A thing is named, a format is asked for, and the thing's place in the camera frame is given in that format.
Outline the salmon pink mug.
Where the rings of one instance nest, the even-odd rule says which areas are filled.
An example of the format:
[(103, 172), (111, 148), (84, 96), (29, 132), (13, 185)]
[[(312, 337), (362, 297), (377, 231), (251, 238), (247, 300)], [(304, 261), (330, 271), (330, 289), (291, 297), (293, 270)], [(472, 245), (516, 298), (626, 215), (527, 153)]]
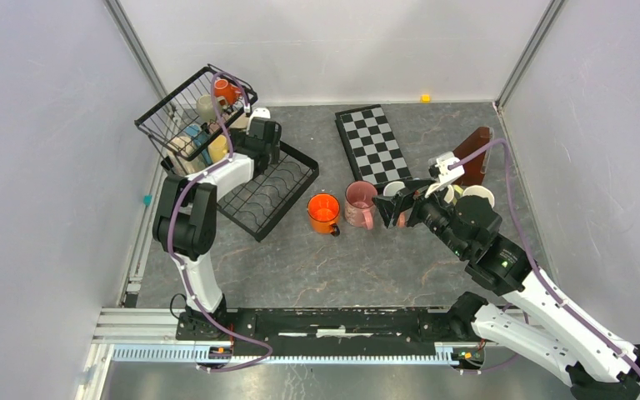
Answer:
[(385, 197), (392, 198), (397, 193), (399, 193), (402, 189), (406, 187), (404, 182), (396, 181), (388, 183), (382, 191), (382, 195)]

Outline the pink floral mug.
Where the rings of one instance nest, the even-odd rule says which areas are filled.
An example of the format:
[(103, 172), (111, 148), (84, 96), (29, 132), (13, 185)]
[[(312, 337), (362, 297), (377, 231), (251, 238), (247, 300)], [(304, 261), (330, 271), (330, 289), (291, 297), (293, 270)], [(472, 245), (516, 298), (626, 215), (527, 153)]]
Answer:
[(372, 230), (375, 210), (373, 198), (377, 195), (377, 189), (370, 182), (356, 181), (349, 184), (345, 191), (345, 220), (355, 228)]

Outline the yellow mug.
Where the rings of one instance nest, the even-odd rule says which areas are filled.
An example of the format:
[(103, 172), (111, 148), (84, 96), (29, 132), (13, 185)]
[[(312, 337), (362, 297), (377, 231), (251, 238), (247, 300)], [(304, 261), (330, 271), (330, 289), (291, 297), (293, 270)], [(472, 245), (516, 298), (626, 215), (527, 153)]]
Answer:
[(492, 191), (482, 185), (472, 185), (462, 190), (462, 198), (473, 196), (487, 199), (491, 208), (495, 206), (495, 196)]

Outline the orange cup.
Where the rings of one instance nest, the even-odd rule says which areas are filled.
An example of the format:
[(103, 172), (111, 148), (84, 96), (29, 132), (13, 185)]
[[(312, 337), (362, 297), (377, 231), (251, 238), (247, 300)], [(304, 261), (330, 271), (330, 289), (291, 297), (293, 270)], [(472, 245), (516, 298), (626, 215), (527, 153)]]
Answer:
[(313, 195), (307, 203), (307, 215), (316, 233), (329, 234), (333, 237), (340, 235), (338, 225), (340, 204), (333, 195), (327, 193)]

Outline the light blue mug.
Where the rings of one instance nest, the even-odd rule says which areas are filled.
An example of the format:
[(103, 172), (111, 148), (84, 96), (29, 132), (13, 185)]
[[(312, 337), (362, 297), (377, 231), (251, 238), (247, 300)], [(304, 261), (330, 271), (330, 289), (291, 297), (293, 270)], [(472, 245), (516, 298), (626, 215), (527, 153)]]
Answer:
[(452, 185), (446, 187), (443, 201), (447, 204), (455, 204), (455, 202), (457, 201), (456, 192)]

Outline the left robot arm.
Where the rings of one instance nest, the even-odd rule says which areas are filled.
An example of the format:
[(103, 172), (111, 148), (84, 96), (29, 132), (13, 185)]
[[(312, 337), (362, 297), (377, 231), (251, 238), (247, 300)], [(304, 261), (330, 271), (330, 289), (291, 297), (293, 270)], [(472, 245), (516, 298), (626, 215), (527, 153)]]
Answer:
[(278, 162), (281, 135), (278, 122), (252, 117), (246, 132), (227, 139), (235, 149), (222, 160), (201, 172), (171, 175), (163, 182), (153, 238), (175, 263), (187, 308), (200, 313), (196, 327), (208, 339), (219, 339), (228, 330), (228, 316), (217, 310), (223, 293), (210, 255), (217, 234), (218, 200)]

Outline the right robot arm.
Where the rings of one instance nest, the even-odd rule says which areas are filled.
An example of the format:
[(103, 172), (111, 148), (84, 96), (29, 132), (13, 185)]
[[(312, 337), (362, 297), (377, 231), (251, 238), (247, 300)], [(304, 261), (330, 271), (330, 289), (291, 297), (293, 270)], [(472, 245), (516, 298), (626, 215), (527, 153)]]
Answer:
[(374, 204), (385, 226), (426, 226), (460, 260), (480, 287), (520, 308), (540, 327), (522, 322), (485, 298), (465, 292), (448, 311), (459, 340), (477, 336), (500, 344), (549, 371), (576, 399), (637, 399), (640, 344), (634, 345), (589, 317), (557, 287), (529, 252), (504, 237), (502, 217), (486, 197), (465, 192), (447, 200), (422, 179), (406, 181)]

